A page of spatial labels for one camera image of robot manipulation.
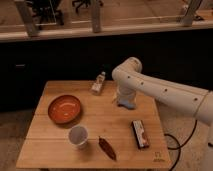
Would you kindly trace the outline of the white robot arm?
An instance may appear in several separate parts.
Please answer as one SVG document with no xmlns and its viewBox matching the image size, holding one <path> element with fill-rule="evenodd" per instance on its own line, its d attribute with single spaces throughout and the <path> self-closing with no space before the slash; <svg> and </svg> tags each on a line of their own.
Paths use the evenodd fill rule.
<svg viewBox="0 0 213 171">
<path fill-rule="evenodd" d="M 213 90 L 166 81 L 141 73 L 142 63 L 129 57 L 112 71 L 117 83 L 117 104 L 135 108 L 136 92 L 143 92 L 176 110 L 180 110 L 209 126 L 200 171 L 213 171 Z"/>
</svg>

